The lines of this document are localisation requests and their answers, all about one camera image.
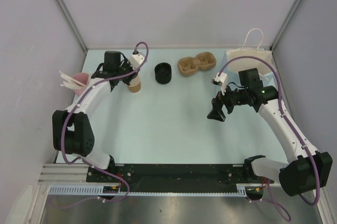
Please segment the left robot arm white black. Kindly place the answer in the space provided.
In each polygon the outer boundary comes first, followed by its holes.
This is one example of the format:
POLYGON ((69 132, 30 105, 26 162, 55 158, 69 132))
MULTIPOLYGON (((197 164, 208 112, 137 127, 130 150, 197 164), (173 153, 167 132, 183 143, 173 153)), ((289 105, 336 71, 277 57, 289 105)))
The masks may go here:
POLYGON ((112 157, 103 153, 95 143, 90 117, 119 82, 129 84, 137 76, 136 70, 143 61, 142 54, 126 58, 121 52, 106 51, 104 62, 91 75, 78 99, 65 110, 53 113, 53 146, 62 153, 67 164, 82 159, 99 168, 97 174, 104 181, 116 177, 116 168, 110 165, 112 157))

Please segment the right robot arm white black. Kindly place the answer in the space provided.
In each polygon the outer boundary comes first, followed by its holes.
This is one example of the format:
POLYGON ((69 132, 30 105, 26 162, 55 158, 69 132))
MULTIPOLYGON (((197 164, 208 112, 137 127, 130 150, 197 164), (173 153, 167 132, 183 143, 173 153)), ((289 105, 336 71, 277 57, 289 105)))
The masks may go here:
POLYGON ((231 114, 235 106, 248 105, 267 122, 285 152, 287 162, 271 160, 264 155, 246 158, 243 177, 256 182, 261 177, 281 184, 289 196, 325 187, 332 167, 332 157, 318 149, 300 131, 286 111, 274 86, 264 86, 256 68, 239 72, 240 86, 231 89, 227 74, 217 73, 212 83, 220 91, 212 99, 208 119, 225 121, 222 108, 231 114))

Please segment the pink cup holder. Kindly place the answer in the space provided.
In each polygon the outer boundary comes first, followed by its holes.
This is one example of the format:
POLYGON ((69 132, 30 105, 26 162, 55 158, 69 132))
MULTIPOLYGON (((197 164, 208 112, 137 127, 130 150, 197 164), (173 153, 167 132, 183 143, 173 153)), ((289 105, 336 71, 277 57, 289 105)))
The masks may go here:
POLYGON ((77 96, 80 96, 87 88, 91 80, 91 75, 88 73, 77 73, 72 78, 82 84, 82 85, 77 84, 78 87, 73 90, 77 96))

